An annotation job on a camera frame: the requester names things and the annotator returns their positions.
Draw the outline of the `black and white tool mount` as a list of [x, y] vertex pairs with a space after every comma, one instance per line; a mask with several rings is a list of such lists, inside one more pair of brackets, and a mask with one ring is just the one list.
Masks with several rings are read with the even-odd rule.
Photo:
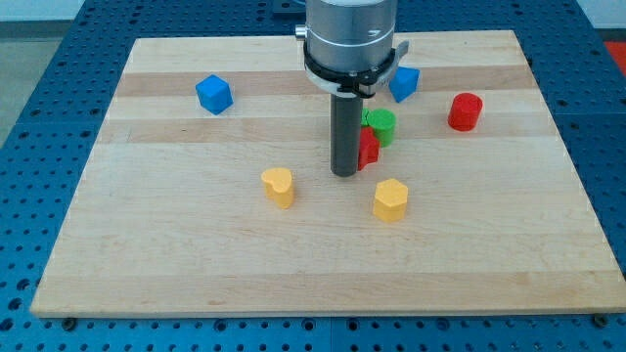
[[409, 42], [402, 41], [377, 66], [364, 71], [335, 71], [317, 63], [304, 42], [304, 68], [309, 80], [327, 93], [341, 98], [369, 99], [389, 84], [408, 51]]

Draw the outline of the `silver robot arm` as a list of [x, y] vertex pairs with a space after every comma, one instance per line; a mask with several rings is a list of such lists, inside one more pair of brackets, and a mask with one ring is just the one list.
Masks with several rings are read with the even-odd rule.
[[295, 30], [309, 80], [331, 96], [330, 166], [357, 172], [363, 101], [387, 86], [409, 51], [393, 43], [396, 0], [306, 0]]

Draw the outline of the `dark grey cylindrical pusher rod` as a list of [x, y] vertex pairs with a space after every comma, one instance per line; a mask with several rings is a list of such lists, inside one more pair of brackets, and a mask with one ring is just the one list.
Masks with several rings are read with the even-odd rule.
[[363, 101], [331, 95], [331, 170], [339, 177], [356, 173]]

